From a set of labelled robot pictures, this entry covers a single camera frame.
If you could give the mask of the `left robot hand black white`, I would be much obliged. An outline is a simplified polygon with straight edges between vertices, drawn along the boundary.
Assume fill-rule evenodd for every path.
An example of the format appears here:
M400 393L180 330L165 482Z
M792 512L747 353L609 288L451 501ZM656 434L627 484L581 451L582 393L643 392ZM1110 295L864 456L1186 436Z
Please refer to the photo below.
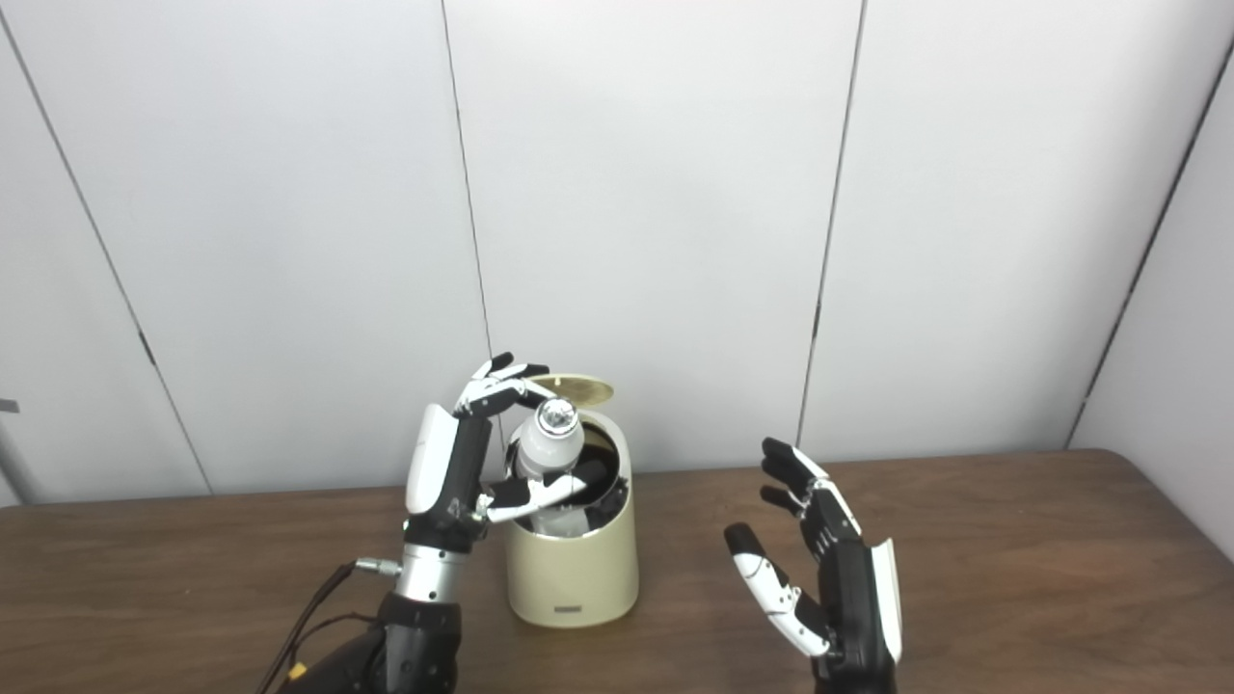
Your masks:
M603 463L589 461L482 487L494 417L554 400L533 382L548 372L538 363L516 364L511 352L499 353L471 374L453 408L427 406L407 477L405 545L466 554L490 524L529 517L603 484Z

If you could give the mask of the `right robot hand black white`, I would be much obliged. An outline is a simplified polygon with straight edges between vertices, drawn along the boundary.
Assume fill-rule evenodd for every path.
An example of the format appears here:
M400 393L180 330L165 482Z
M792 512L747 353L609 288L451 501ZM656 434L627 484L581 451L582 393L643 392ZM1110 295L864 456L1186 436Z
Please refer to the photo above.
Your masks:
M768 622L806 654L816 693L895 693L903 652L893 541L868 545L832 477L784 440L763 440L763 472L777 482L763 501L789 511L817 566L818 596L793 585L749 524L724 541Z

